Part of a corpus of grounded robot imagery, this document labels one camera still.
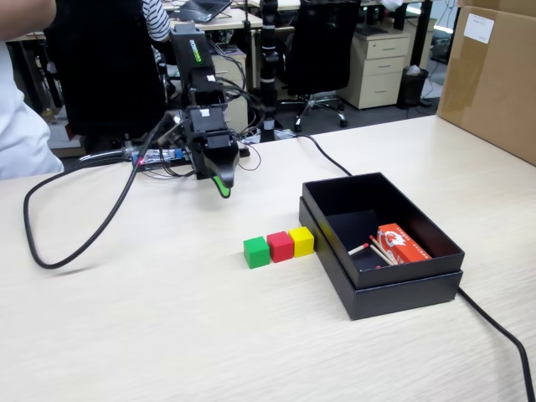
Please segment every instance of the office chair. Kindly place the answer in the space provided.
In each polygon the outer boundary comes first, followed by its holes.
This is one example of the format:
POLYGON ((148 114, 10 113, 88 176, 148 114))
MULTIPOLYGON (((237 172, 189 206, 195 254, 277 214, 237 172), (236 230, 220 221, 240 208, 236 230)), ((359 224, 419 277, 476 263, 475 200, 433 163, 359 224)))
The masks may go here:
POLYGON ((358 23, 361 0, 301 0, 295 25, 296 31, 280 49, 278 75, 288 84, 289 95, 297 101, 282 101, 282 105, 300 105, 294 131, 302 129, 306 112, 321 107, 335 111, 341 127, 348 126, 338 96, 315 98, 319 92, 344 88, 350 78, 350 47, 358 23), (328 104, 338 101, 338 108, 328 104))
POLYGON ((142 0, 57 0, 44 31, 74 134, 139 138, 165 111, 142 0))

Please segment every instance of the match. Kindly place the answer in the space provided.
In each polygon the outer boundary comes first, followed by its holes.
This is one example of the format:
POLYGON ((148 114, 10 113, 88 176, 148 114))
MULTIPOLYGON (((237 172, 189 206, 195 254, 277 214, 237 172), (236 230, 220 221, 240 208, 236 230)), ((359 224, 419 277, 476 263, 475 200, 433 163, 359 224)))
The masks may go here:
POLYGON ((370 239, 372 240, 372 242, 376 245, 376 247, 378 247, 378 249, 384 253, 384 255, 389 258, 391 260, 391 262, 393 263, 393 265, 398 265, 399 263, 396 262, 396 260, 393 259, 393 257, 391 257, 389 254, 387 254, 387 251, 385 251, 384 247, 382 247, 382 245, 380 243, 378 243, 378 241, 374 238, 374 236, 370 235, 369 236, 370 239))
POLYGON ((364 245, 360 245, 357 249, 350 250, 348 253, 350 255, 354 255, 354 254, 358 253, 359 251, 366 249, 367 247, 369 247, 369 243, 365 243, 364 245))
POLYGON ((393 261, 391 261, 389 258, 387 258, 387 257, 386 257, 380 250, 378 250, 376 247, 374 247, 373 245, 371 245, 370 248, 374 251, 374 253, 376 253, 377 255, 379 255, 380 257, 382 257, 386 263, 388 263, 389 265, 394 265, 393 261))

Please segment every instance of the black box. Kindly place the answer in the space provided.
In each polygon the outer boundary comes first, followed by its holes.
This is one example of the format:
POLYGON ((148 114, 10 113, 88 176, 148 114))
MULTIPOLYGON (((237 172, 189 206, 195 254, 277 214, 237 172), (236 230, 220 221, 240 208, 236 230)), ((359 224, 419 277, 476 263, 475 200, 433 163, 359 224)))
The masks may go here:
POLYGON ((318 257, 353 320, 456 295, 465 253, 381 173, 304 183, 300 222, 315 237, 318 257), (387 265, 371 249, 348 254, 392 223, 432 259, 387 265))

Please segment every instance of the label on box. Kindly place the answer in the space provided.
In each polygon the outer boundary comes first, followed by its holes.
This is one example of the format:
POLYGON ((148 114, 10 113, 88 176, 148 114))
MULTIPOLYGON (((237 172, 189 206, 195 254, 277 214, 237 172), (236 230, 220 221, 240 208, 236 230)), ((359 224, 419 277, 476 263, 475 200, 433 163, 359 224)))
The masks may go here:
POLYGON ((480 17, 475 14, 469 14, 467 19, 466 30, 463 33, 468 38, 475 39, 483 44, 488 44, 492 36, 493 25, 495 21, 480 17))
POLYGON ((378 243, 399 264, 431 259, 428 253, 422 250, 397 224, 380 226, 378 228, 378 243))

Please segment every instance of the robotic arm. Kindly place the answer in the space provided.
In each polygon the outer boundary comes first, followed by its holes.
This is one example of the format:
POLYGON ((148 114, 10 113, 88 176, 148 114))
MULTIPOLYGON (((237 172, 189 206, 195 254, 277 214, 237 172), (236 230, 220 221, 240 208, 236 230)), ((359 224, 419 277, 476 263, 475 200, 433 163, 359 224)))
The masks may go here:
POLYGON ((188 147, 198 179, 217 176, 226 188, 235 183, 240 159, 237 134, 225 124, 227 108, 216 80, 209 44, 193 24, 178 25, 172 47, 181 75, 183 113, 175 129, 157 139, 160 147, 188 147))

